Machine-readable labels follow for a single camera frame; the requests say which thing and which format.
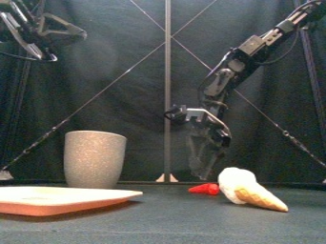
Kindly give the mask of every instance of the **waffle cone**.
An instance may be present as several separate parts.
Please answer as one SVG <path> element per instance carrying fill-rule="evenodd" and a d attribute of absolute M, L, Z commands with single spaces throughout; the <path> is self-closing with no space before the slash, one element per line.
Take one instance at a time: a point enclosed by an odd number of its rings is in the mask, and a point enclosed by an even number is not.
<path fill-rule="evenodd" d="M 260 183 L 256 186 L 240 186 L 234 190 L 240 200 L 274 211 L 288 212 L 285 202 L 264 188 Z"/>

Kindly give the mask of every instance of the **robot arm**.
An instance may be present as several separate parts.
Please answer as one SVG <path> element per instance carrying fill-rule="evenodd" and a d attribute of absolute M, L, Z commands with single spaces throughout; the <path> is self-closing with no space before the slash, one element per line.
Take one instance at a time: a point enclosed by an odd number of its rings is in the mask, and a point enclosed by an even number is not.
<path fill-rule="evenodd" d="M 85 30 L 54 14 L 34 16 L 22 0 L 0 0 L 0 42 L 14 39 L 38 60 L 57 61 L 57 46 L 86 37 Z"/>
<path fill-rule="evenodd" d="M 174 106 L 166 112 L 171 120 L 191 122 L 193 132 L 189 144 L 191 149 L 190 168 L 193 174 L 206 179 L 212 167 L 230 146 L 232 132 L 221 119 L 228 108 L 226 99 L 232 90 L 246 80 L 265 63 L 270 53 L 289 36 L 326 14 L 326 1 L 314 0 L 304 4 L 288 19 L 265 35 L 253 35 L 244 44 L 225 55 L 200 87 L 202 109 L 185 109 Z M 189 119 L 194 114 L 198 119 Z"/>

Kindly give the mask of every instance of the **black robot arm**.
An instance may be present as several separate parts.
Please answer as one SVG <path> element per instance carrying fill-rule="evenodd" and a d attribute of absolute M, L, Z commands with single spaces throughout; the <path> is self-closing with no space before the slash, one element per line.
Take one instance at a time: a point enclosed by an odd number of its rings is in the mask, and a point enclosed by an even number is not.
<path fill-rule="evenodd" d="M 174 105 L 166 112 L 166 117 L 173 121 L 191 122 L 193 131 L 189 136 L 191 149 L 190 168 L 193 174 L 206 179 L 212 167 L 225 155 L 230 146 L 232 132 L 226 125 L 217 127 L 212 122 L 224 119 L 228 109 L 226 99 L 232 90 L 256 72 L 260 66 L 268 64 L 274 49 L 286 41 L 289 36 L 304 28 L 310 22 L 317 21 L 326 14 L 326 1 L 310 1 L 289 15 L 277 27 L 265 35 L 253 35 L 238 48 L 225 55 L 218 66 L 212 70 L 200 87 L 201 93 L 201 121 L 186 119 L 195 109 Z"/>

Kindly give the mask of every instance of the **red object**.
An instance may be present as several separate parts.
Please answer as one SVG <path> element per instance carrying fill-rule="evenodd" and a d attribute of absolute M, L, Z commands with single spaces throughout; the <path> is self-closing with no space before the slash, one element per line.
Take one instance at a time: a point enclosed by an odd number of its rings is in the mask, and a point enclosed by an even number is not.
<path fill-rule="evenodd" d="M 190 193 L 218 194 L 220 186 L 213 183 L 206 183 L 189 189 Z"/>

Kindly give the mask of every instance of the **gray cup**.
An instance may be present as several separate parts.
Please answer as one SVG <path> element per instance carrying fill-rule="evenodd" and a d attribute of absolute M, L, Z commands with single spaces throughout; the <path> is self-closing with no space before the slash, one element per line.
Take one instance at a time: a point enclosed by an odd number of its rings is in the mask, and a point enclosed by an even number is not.
<path fill-rule="evenodd" d="M 69 186 L 114 189 L 123 170 L 126 137 L 95 131 L 66 135 L 65 172 Z"/>

